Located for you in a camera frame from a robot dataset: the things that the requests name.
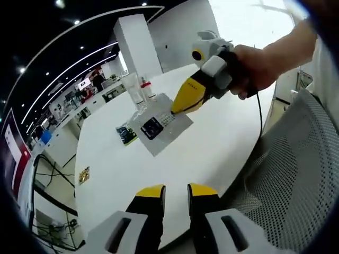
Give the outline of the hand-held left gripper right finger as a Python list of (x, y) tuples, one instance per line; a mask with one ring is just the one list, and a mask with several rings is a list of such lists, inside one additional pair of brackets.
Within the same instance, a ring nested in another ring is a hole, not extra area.
[(236, 209), (222, 208), (215, 189), (189, 183), (188, 199), (196, 253), (275, 253), (260, 226)]

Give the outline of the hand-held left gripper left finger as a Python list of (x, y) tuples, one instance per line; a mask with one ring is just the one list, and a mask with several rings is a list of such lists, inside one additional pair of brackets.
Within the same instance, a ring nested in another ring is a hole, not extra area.
[(140, 190), (125, 211), (116, 211), (88, 234), (87, 253), (157, 253), (165, 190), (163, 184)]

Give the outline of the person's right hand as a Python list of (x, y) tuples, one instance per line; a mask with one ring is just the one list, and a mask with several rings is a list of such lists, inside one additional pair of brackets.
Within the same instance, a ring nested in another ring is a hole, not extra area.
[(271, 86), (281, 75), (278, 63), (275, 62), (275, 55), (271, 52), (270, 46), (264, 49), (257, 49), (245, 45), (237, 45), (234, 53), (238, 60), (247, 70), (247, 78), (231, 88), (231, 93), (237, 95), (241, 100), (248, 98), (248, 87), (252, 85), (258, 91)]

